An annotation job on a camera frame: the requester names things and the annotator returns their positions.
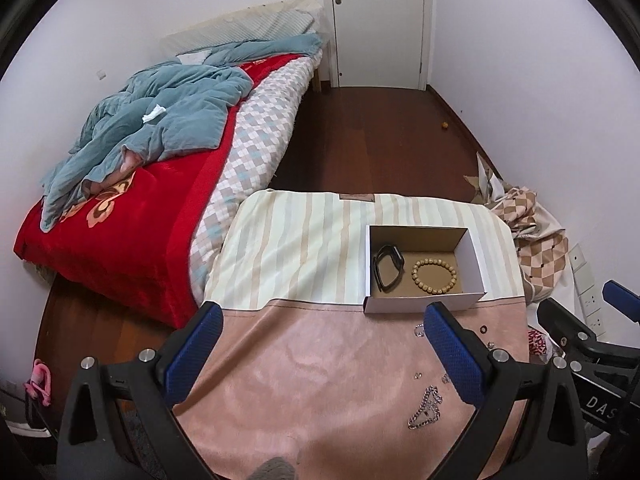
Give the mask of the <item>checkered brown cloth pile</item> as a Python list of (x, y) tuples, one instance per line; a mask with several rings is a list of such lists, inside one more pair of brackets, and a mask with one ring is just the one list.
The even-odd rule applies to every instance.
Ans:
[(489, 210), (511, 231), (527, 303), (550, 297), (567, 265), (565, 229), (524, 186), (509, 188)]

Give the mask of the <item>black smart watch band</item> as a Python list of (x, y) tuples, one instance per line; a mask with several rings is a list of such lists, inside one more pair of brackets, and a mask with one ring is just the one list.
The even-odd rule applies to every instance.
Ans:
[(405, 274), (405, 258), (395, 244), (385, 244), (372, 257), (372, 275), (379, 292), (397, 288)]

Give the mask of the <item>pink slipper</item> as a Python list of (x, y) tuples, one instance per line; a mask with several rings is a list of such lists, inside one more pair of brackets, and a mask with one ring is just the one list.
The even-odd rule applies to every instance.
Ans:
[(32, 366), (32, 374), (24, 383), (26, 394), (34, 401), (39, 401), (43, 406), (51, 403), (52, 376), (46, 364), (40, 359), (35, 359)]

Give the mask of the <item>red bed blanket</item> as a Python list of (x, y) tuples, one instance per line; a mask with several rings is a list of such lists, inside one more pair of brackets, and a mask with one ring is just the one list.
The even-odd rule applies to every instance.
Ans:
[[(282, 54), (242, 67), (256, 87), (300, 56)], [(17, 232), (15, 255), (145, 318), (185, 326), (200, 305), (189, 275), (192, 236), (228, 158), (241, 104), (232, 108), (216, 151), (138, 168), (47, 233), (39, 226), (41, 207), (33, 206)]]

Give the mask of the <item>checkered bed sheet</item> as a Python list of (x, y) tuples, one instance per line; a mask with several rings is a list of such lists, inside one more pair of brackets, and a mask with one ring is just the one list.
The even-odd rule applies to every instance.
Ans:
[(239, 206), (266, 188), (276, 173), (300, 101), (321, 60), (322, 53), (317, 52), (285, 62), (258, 82), (241, 104), (228, 158), (191, 240), (189, 275), (198, 304)]

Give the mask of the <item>white wall socket strip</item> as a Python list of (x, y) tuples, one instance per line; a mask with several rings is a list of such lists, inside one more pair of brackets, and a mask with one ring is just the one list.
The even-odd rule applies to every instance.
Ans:
[(570, 259), (575, 290), (585, 323), (597, 336), (603, 336), (605, 334), (605, 326), (601, 295), (598, 292), (590, 264), (578, 244), (570, 250), (568, 258)]

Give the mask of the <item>white door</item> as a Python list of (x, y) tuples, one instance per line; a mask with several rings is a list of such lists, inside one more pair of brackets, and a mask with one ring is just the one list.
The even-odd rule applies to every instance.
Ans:
[(424, 90), (434, 0), (326, 0), (338, 88)]

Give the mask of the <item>teal quilt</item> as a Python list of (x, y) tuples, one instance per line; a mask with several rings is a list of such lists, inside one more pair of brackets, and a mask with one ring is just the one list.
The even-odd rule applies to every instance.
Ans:
[(230, 110), (256, 78), (243, 64), (281, 54), (313, 56), (315, 32), (273, 40), (232, 41), (133, 74), (119, 92), (93, 107), (67, 155), (42, 179), (40, 229), (51, 231), (67, 211), (137, 167), (221, 144)]

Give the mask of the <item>white cardboard box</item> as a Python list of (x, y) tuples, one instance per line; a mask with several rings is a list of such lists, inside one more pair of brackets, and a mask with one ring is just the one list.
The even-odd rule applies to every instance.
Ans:
[[(405, 274), (395, 290), (379, 292), (372, 257), (385, 244), (395, 244), (405, 258)], [(368, 258), (363, 313), (423, 313), (434, 301), (451, 311), (474, 307), (486, 294), (480, 260), (467, 228), (450, 226), (382, 226), (366, 229)]]

